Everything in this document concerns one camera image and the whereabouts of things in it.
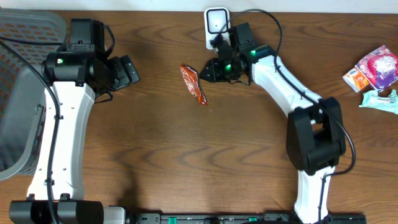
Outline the red snack wrapper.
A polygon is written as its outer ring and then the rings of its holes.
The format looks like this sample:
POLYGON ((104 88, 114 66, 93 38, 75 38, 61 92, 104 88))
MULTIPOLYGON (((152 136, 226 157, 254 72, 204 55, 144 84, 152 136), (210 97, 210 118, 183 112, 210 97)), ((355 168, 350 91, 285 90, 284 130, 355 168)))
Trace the red snack wrapper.
POLYGON ((197 72, 189 66, 181 65, 180 71, 183 77, 183 80, 188 88, 188 91, 193 95, 195 99, 198 100, 200 105, 208 106, 207 99, 203 94, 199 81, 197 72))

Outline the orange tissue pack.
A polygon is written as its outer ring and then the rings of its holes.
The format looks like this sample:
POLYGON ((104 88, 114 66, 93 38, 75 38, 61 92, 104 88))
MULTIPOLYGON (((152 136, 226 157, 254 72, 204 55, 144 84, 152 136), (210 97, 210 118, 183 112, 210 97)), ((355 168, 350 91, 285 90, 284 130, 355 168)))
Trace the orange tissue pack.
POLYGON ((358 70, 356 67, 349 70, 343 75, 343 80, 356 92, 360 92, 362 89, 369 85, 368 79, 358 70))

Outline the teal wipes packet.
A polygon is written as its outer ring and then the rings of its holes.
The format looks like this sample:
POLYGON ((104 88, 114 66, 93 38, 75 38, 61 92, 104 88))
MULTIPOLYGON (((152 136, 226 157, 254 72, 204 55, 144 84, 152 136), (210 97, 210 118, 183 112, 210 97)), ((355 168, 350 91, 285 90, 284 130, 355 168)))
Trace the teal wipes packet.
POLYGON ((397 92, 392 90, 387 97, 379 96, 377 90, 370 90, 363 94, 360 108, 373 108, 397 114, 397 92))

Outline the purple Carefree pad package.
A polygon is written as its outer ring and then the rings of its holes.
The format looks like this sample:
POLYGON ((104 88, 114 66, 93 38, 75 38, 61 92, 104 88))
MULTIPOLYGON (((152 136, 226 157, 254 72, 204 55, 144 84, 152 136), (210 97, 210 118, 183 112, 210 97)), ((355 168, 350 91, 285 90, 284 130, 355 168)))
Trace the purple Carefree pad package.
POLYGON ((378 91, 383 91, 397 81, 397 56, 385 45, 364 56, 356 68, 378 91))

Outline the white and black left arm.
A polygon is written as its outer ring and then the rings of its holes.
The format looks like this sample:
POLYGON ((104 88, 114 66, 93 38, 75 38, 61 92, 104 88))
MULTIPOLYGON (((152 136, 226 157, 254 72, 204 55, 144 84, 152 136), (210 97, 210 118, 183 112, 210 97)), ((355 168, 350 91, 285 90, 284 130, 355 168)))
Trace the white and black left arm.
POLYGON ((36 171, 25 200, 10 204, 14 223, 131 223, 127 209, 84 198, 83 151, 90 111, 140 78, 128 55, 113 57, 111 29, 72 19, 70 41, 59 44, 36 71, 45 88, 45 121, 36 171))

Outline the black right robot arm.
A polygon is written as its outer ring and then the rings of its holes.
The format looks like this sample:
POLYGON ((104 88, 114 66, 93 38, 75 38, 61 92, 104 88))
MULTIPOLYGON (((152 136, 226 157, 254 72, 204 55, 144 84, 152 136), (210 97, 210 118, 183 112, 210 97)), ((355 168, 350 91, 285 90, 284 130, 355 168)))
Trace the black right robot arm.
POLYGON ((259 45, 248 23, 231 27, 207 25, 206 46, 217 52, 200 78, 211 83, 249 82, 263 88, 287 117, 286 151, 298 171, 298 195, 294 204, 299 223, 331 223, 327 194, 336 166, 346 152, 341 106, 335 98, 324 99, 299 82, 277 52, 259 45))

